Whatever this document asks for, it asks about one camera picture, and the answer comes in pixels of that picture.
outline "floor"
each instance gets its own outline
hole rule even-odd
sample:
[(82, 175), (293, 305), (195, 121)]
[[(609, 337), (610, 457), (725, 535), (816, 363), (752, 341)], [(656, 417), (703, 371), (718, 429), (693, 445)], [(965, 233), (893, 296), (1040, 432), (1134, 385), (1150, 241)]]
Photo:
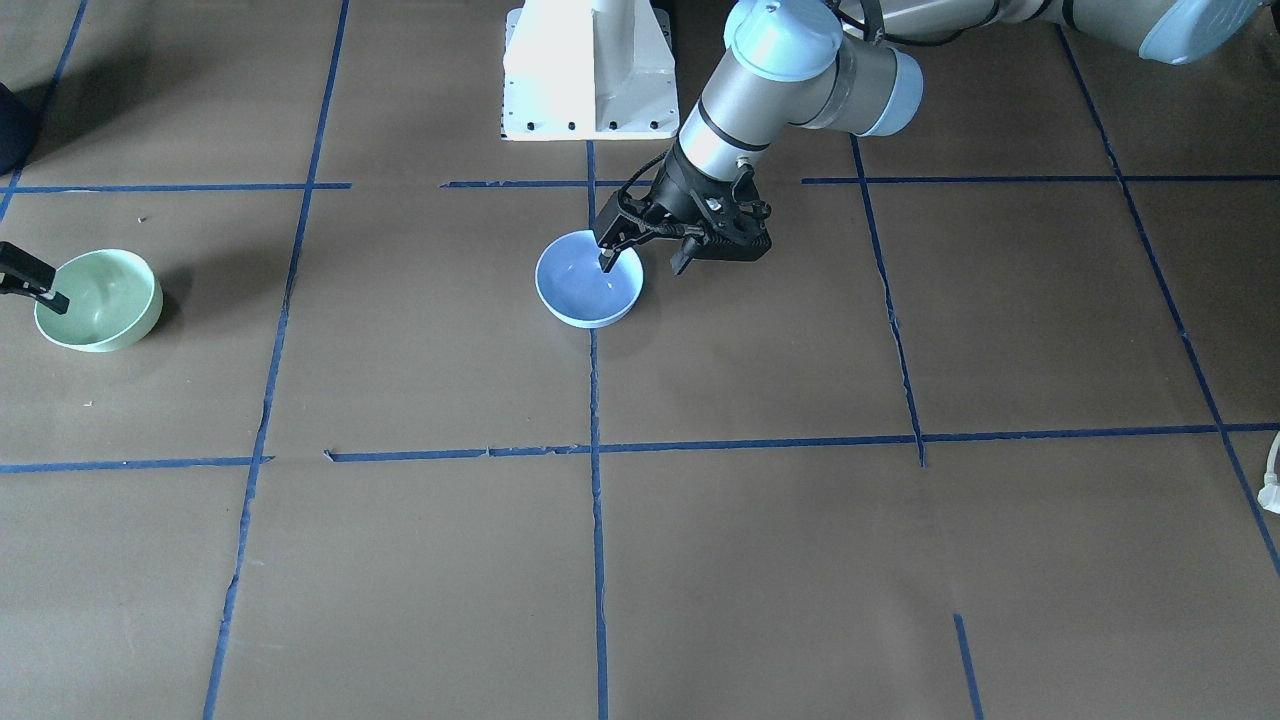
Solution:
[(915, 50), (901, 135), (771, 151), (769, 255), (584, 332), (534, 263), (664, 143), (502, 142), (515, 5), (0, 1), (0, 240), (166, 292), (0, 304), (0, 715), (1274, 716), (1270, 15)]

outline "light blue bowl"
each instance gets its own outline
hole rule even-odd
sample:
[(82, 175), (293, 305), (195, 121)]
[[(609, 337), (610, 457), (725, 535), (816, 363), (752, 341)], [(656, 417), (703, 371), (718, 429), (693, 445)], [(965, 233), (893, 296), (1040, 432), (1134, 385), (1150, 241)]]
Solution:
[(627, 314), (644, 287), (635, 250), (625, 250), (609, 273), (600, 270), (600, 249), (591, 231), (562, 236), (538, 259), (538, 297), (553, 315), (575, 328), (603, 328)]

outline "mint green bowl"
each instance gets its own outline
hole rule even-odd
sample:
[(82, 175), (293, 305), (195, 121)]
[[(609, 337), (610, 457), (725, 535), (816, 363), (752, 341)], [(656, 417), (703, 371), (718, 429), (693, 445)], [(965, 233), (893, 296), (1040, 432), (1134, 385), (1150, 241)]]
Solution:
[(54, 291), (70, 306), (59, 315), (36, 305), (36, 327), (50, 342), (83, 352), (111, 352), (142, 340), (164, 305), (155, 273), (128, 250), (73, 258), (58, 268)]

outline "blue painter's tape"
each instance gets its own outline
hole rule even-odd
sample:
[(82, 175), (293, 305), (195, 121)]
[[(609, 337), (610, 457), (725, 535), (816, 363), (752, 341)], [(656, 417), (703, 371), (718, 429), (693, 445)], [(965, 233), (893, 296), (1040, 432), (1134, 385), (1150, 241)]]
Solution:
[(1125, 176), (1128, 182), (1280, 182), (1280, 176)]
[[(1280, 176), (1125, 176), (1128, 182), (1280, 182)], [(858, 178), (800, 178), (800, 184), (859, 184)], [(1116, 182), (1115, 176), (919, 176), (867, 178), (870, 184)]]
[(90, 460), (84, 462), (29, 462), (0, 465), (0, 475), (69, 473), (77, 470), (156, 470), (165, 468), (243, 468), (252, 457), (174, 457), (164, 460)]
[(964, 676), (969, 683), (969, 702), (973, 705), (973, 719), (983, 720), (982, 696), (978, 693), (978, 675), (973, 671), (973, 656), (969, 653), (969, 634), (964, 629), (964, 618), (954, 616), (956, 641), (960, 643), (960, 660), (964, 662)]
[(586, 227), (595, 224), (595, 142), (586, 141)]
[(56, 195), (63, 192), (236, 192), (265, 190), (351, 190), (349, 182), (246, 182), (220, 184), (50, 184), (14, 188), (18, 195)]
[(879, 231), (876, 228), (876, 210), (872, 208), (872, 192), (867, 186), (867, 170), (863, 167), (863, 152), (858, 147), (858, 138), (849, 136), (849, 143), (854, 149), (854, 164), (858, 167), (859, 186), (863, 191), (863, 206), (867, 210), (867, 227), (872, 233), (872, 250), (876, 252), (876, 268), (879, 270), (881, 283), (884, 284), (884, 310), (888, 313), (888, 327), (893, 333), (893, 345), (897, 346), (897, 363), (902, 370), (902, 389), (906, 393), (906, 409), (911, 415), (911, 430), (915, 433), (916, 452), (920, 456), (920, 466), (928, 465), (924, 451), (924, 437), (920, 432), (920, 416), (915, 410), (915, 392), (911, 389), (911, 373), (906, 369), (906, 351), (902, 347), (902, 331), (899, 327), (897, 313), (893, 310), (893, 292), (888, 287), (888, 270), (884, 268), (884, 252), (881, 250)]
[(1102, 437), (1183, 436), (1216, 433), (1216, 425), (1162, 425), (1151, 428), (1083, 428), (1074, 430), (1007, 430), (988, 433), (932, 433), (924, 442), (987, 442), (997, 439), (1065, 439)]
[(586, 455), (589, 445), (545, 445), (532, 447), (467, 447), (460, 450), (407, 450), (390, 452), (324, 451), (330, 462), (396, 462), (403, 460), (458, 460), (467, 457), (532, 457), (539, 455)]
[(604, 621), (604, 514), (600, 505), (600, 364), (596, 332), (591, 338), (591, 518), (595, 557), (595, 680), (599, 720), (609, 720), (609, 652)]
[(504, 187), (586, 187), (586, 181), (451, 181), (443, 190), (498, 190)]
[[(1280, 430), (1280, 423), (1254, 423), (1225, 425), (1229, 432)], [(925, 433), (920, 438), (931, 442), (993, 442), (1020, 439), (1073, 439), (1108, 437), (1147, 437), (1147, 436), (1187, 436), (1211, 434), (1219, 432), (1216, 425), (1155, 425), (1132, 428), (1079, 428), (1062, 430), (993, 430), (977, 433)], [(914, 434), (896, 436), (850, 436), (820, 438), (762, 438), (762, 439), (708, 439), (671, 442), (620, 442), (599, 443), (602, 455), (627, 452), (669, 452), (701, 450), (762, 450), (787, 447), (856, 447), (868, 445), (914, 445)], [(332, 452), (325, 457), (334, 462), (385, 462), (397, 460), (448, 460), (458, 457), (509, 457), (538, 455), (585, 455), (591, 452), (589, 445), (559, 445), (534, 447), (476, 447), (460, 450), (415, 450), (392, 452)]]
[(1229, 433), (1266, 433), (1280, 432), (1280, 423), (1228, 423), (1224, 425)]
[[(973, 184), (973, 183), (1066, 183), (1115, 182), (1111, 176), (920, 176), (920, 177), (868, 177), (869, 184)], [(860, 178), (800, 178), (800, 184), (860, 184)]]
[(324, 100), (320, 102), (320, 118), (316, 122), (315, 142), (311, 146), (311, 165), (307, 170), (307, 186), (302, 192), (302, 208), (298, 211), (298, 228), (293, 236), (293, 254), (289, 259), (289, 273), (284, 283), (284, 299), (280, 304), (280, 315), (275, 327), (275, 343), (271, 348), (271, 364), (266, 373), (266, 389), (262, 393), (262, 420), (253, 442), (253, 459), (248, 469), (248, 480), (244, 487), (244, 503), (241, 507), (239, 537), (236, 547), (236, 570), (227, 587), (227, 597), (223, 602), (223, 619), (218, 629), (218, 644), (214, 648), (214, 662), (209, 673), (209, 689), (205, 693), (204, 720), (214, 720), (214, 711), (218, 705), (218, 688), (221, 683), (223, 665), (227, 661), (227, 643), (230, 638), (232, 618), (236, 612), (236, 597), (239, 592), (241, 573), (244, 569), (244, 547), (248, 543), (248, 528), (251, 519), (251, 506), (253, 496), (257, 495), (257, 479), (264, 461), (266, 448), (266, 434), (271, 425), (271, 407), (275, 401), (275, 380), (280, 373), (280, 357), (284, 352), (284, 336), (289, 324), (289, 300), (293, 292), (293, 283), (298, 272), (298, 256), (302, 252), (302, 241), (306, 237), (307, 215), (311, 211), (311, 195), (315, 190), (316, 170), (320, 167), (320, 150), (324, 147), (324, 131), (329, 118), (329, 104), (333, 100), (333, 87), (338, 76), (338, 60), (342, 55), (342, 41), (347, 29), (347, 12), (351, 0), (342, 1), (342, 12), (338, 14), (338, 29), (333, 40), (333, 54), (329, 58), (329, 77), (325, 82)]
[(600, 452), (667, 452), (689, 450), (759, 450), (777, 447), (854, 447), (860, 445), (911, 445), (915, 436), (865, 436), (781, 439), (710, 439), (685, 442), (632, 442), (602, 445)]
[(1156, 249), (1151, 243), (1151, 237), (1147, 234), (1147, 227), (1142, 222), (1142, 214), (1138, 211), (1138, 204), (1134, 201), (1133, 193), (1129, 191), (1128, 178), (1120, 169), (1120, 160), (1116, 156), (1115, 147), (1111, 145), (1111, 137), (1107, 135), (1106, 127), (1102, 124), (1102, 115), (1098, 113), (1098, 108), (1093, 102), (1093, 96), (1089, 94), (1089, 87), (1084, 82), (1084, 74), (1080, 73), (1080, 65), (1075, 61), (1075, 54), (1071, 51), (1071, 44), (1068, 42), (1062, 28), (1056, 27), (1055, 29), (1057, 31), (1062, 51), (1066, 53), (1066, 60), (1071, 65), (1071, 73), (1075, 76), (1075, 82), (1080, 88), (1080, 94), (1084, 96), (1084, 101), (1089, 106), (1089, 115), (1093, 118), (1093, 124), (1098, 128), (1098, 135), (1102, 138), (1102, 146), (1106, 149), (1107, 159), (1111, 161), (1111, 169), (1115, 172), (1116, 179), (1120, 182), (1120, 190), (1124, 192), (1125, 204), (1129, 206), (1129, 214), (1133, 218), (1134, 227), (1138, 229), (1138, 237), (1142, 241), (1142, 247), (1147, 254), (1148, 263), (1151, 263), (1151, 270), (1156, 275), (1156, 282), (1160, 284), (1160, 292), (1165, 297), (1165, 305), (1169, 307), (1169, 314), (1172, 316), (1174, 325), (1178, 328), (1178, 336), (1183, 341), (1183, 348), (1187, 351), (1187, 359), (1190, 361), (1192, 370), (1196, 373), (1196, 380), (1199, 383), (1201, 393), (1204, 396), (1204, 402), (1208, 405), (1210, 414), (1213, 416), (1213, 427), (1217, 429), (1217, 433), (1222, 439), (1222, 447), (1226, 450), (1226, 455), (1231, 461), (1233, 469), (1235, 470), (1236, 480), (1240, 484), (1240, 492), (1244, 495), (1244, 501), (1248, 502), (1249, 510), (1253, 514), (1253, 523), (1258, 529), (1258, 534), (1262, 537), (1262, 544), (1266, 547), (1267, 555), (1271, 557), (1271, 566), (1276, 575), (1280, 577), (1280, 555), (1276, 553), (1275, 541), (1271, 538), (1271, 532), (1267, 529), (1267, 524), (1262, 519), (1262, 511), (1254, 501), (1253, 487), (1249, 484), (1248, 478), (1244, 477), (1244, 471), (1240, 468), (1239, 459), (1235, 455), (1235, 447), (1231, 445), (1231, 436), (1226, 424), (1222, 421), (1222, 414), (1219, 411), (1217, 402), (1213, 400), (1213, 393), (1210, 391), (1208, 379), (1204, 377), (1204, 370), (1202, 369), (1199, 357), (1196, 354), (1196, 347), (1192, 345), (1190, 334), (1187, 332), (1187, 324), (1183, 323), (1183, 315), (1178, 311), (1178, 304), (1174, 301), (1174, 293), (1170, 291), (1169, 283), (1165, 281), (1165, 273), (1160, 268), (1160, 259), (1156, 256)]
[[(58, 67), (54, 68), (54, 78), (49, 82), (49, 90), (45, 91), (45, 99), (40, 104), (40, 110), (36, 113), (36, 122), (41, 126), (45, 123), (45, 115), (49, 114), (49, 108), (54, 104), (54, 94), (58, 92), (58, 83), (61, 82), (63, 73), (67, 72), (67, 60), (70, 59), (72, 47), (76, 46), (76, 38), (79, 37), (79, 28), (84, 22), (84, 10), (87, 8), (88, 0), (81, 0), (79, 8), (76, 9), (76, 19), (72, 20), (72, 29), (67, 35), (67, 44), (63, 45), (63, 54), (58, 58)], [(0, 220), (4, 219), (6, 213), (9, 213), (9, 204), (13, 202), (14, 190), (17, 190), (18, 183), (22, 182), (22, 170), (26, 164), (26, 160), (19, 163), (9, 176), (9, 184), (5, 187), (4, 199), (0, 200)]]
[[(626, 181), (595, 181), (596, 187), (622, 187)], [(449, 181), (442, 190), (503, 190), (517, 187), (588, 187), (589, 181)], [(637, 179), (636, 187), (648, 187), (653, 181)]]

